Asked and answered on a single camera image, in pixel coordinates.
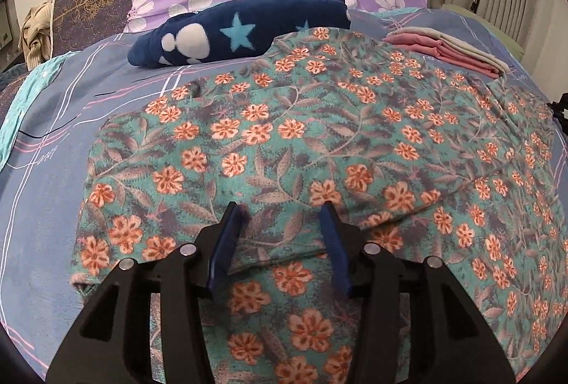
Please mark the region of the teal floral patterned garment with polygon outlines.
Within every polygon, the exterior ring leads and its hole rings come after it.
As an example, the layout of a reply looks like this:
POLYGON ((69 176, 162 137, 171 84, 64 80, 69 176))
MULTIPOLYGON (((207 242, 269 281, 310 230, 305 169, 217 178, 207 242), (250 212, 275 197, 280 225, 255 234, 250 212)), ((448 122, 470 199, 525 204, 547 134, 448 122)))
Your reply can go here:
POLYGON ((332 285, 318 213, 449 265, 525 375, 567 311, 567 218, 546 102, 388 43, 318 28, 115 115, 88 153, 71 282, 168 256, 248 214, 203 330, 221 383, 342 383, 359 306, 332 285))

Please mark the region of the blue plaid bed sheet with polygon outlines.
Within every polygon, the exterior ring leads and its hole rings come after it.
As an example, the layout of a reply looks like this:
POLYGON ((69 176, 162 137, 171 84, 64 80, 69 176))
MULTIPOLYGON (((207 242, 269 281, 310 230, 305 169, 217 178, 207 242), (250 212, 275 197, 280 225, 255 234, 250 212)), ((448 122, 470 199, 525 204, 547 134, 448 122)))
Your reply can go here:
MULTIPOLYGON (((537 93, 530 77, 504 44, 480 23, 441 10, 404 10, 401 13, 354 13, 354 29, 375 39, 399 26, 431 27, 449 33, 504 59, 514 69, 519 88, 537 93)), ((71 56, 24 117, 11 157, 1 171, 1 326, 29 368, 44 381, 49 365, 69 327, 82 308, 82 297, 69 280, 76 225, 84 195, 88 152, 95 135, 111 115, 142 108, 150 95, 182 83, 214 75, 212 69, 138 70, 127 67, 126 44, 134 38, 119 35, 103 39, 71 56)), ((483 314, 499 333, 499 342, 511 346, 511 362, 525 372, 540 358, 532 346, 533 326, 550 323, 550 300, 544 295, 517 292, 515 314, 499 313, 497 288, 476 290, 483 314)))

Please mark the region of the teal blanket edge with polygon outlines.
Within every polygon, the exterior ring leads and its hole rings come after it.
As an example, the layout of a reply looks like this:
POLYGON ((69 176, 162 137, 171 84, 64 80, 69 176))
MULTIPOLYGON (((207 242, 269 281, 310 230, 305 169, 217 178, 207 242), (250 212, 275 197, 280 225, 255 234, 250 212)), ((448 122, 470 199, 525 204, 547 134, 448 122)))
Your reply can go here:
POLYGON ((1 176, 30 178, 60 151, 71 134, 72 97, 85 80, 88 62, 69 52, 36 67, 18 90, 1 126, 1 176))

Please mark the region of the pink folded cloth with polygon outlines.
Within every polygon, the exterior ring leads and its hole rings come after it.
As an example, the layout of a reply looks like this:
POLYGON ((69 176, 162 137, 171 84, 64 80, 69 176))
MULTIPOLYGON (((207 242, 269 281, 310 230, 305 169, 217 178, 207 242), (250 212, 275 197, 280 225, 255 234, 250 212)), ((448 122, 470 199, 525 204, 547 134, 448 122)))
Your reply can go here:
POLYGON ((432 38, 417 33, 401 33, 387 36, 384 41, 401 49, 428 55, 437 60, 480 72, 493 79, 507 72, 508 66, 496 62, 490 55, 480 51, 464 49, 440 38, 432 38))

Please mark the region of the beige folded cloth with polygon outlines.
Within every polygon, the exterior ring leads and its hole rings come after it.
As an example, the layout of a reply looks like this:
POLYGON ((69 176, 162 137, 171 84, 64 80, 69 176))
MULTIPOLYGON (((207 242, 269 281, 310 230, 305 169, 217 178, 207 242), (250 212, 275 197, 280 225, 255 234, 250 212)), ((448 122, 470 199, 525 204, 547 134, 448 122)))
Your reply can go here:
POLYGON ((439 30, 436 30, 436 29, 433 29, 433 28, 430 28, 430 27, 410 26, 410 27, 403 27, 403 28, 400 28, 399 30, 390 32, 387 36, 397 35, 397 34, 401 34, 401 33, 417 33, 417 34, 429 36, 429 37, 432 37, 432 38, 440 38, 447 43, 455 44, 457 46, 463 47, 464 49, 470 49, 470 50, 473 50, 473 51, 480 51, 481 53, 483 53, 485 55, 489 54, 491 59, 495 60, 496 62, 502 62, 503 64, 508 66, 507 72, 509 72, 509 65, 506 62, 504 62, 503 60, 499 59, 498 57, 494 56, 491 53, 488 53, 488 52, 485 52, 484 50, 478 49, 476 46, 473 46, 473 44, 469 44, 469 43, 465 42, 465 40, 463 40, 463 39, 456 38, 455 36, 441 32, 439 30))

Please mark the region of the green pillow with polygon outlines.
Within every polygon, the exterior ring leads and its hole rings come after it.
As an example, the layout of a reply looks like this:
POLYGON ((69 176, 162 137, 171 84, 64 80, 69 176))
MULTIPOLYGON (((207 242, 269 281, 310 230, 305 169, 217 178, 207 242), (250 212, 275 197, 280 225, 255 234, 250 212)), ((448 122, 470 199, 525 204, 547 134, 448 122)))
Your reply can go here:
POLYGON ((444 4, 441 6, 441 9, 447 12, 458 13, 460 16, 466 16, 476 20, 489 30, 497 39, 499 39, 514 58, 521 60, 524 57, 525 50, 519 45, 519 43, 516 43, 514 39, 510 38, 510 36, 506 35, 506 33, 504 33, 501 29, 482 16, 453 4, 444 4))

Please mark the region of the beige crumpled cloth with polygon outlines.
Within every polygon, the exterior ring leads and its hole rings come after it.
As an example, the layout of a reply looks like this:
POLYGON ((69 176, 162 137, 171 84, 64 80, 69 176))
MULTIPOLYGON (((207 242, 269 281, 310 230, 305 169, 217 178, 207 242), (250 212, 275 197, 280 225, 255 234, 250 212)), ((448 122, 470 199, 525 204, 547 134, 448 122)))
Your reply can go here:
POLYGON ((18 48, 29 71, 51 58, 52 13, 53 0, 44 0, 29 9, 20 28, 18 48))

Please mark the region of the navy star fleece garment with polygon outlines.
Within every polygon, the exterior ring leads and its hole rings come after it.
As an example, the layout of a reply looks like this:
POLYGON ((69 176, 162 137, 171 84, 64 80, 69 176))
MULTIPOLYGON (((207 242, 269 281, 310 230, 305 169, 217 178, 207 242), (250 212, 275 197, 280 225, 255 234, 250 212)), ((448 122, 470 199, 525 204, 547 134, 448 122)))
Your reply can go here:
POLYGON ((231 0, 172 16, 140 36, 127 60, 155 69, 257 57, 279 36, 318 27, 348 29, 345 0, 231 0))

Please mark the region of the dark gold-tree pillow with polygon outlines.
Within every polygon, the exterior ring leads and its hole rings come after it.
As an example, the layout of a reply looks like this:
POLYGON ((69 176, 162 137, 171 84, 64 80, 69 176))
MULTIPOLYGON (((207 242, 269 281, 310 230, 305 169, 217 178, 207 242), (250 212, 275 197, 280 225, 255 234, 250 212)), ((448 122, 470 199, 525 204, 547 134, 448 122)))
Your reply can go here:
POLYGON ((54 0, 52 55, 83 50, 120 33, 131 6, 132 0, 54 0))

